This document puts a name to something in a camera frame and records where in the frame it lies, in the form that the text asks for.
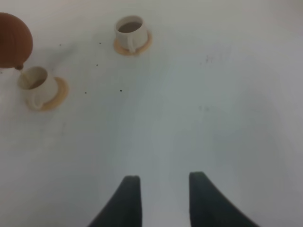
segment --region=orange ball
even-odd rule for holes
[[[0,68],[23,68],[33,50],[33,37],[26,24],[8,13],[0,13]]]

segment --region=white cup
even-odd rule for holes
[[[36,110],[51,101],[58,92],[54,77],[41,67],[32,67],[23,72],[19,76],[18,86],[30,107]]]
[[[119,32],[119,29],[123,25],[131,22],[140,23],[141,26],[137,30],[129,33]],[[115,25],[115,32],[120,45],[124,49],[129,50],[130,53],[135,53],[136,49],[144,46],[148,39],[145,22],[138,16],[128,16],[120,19]]]

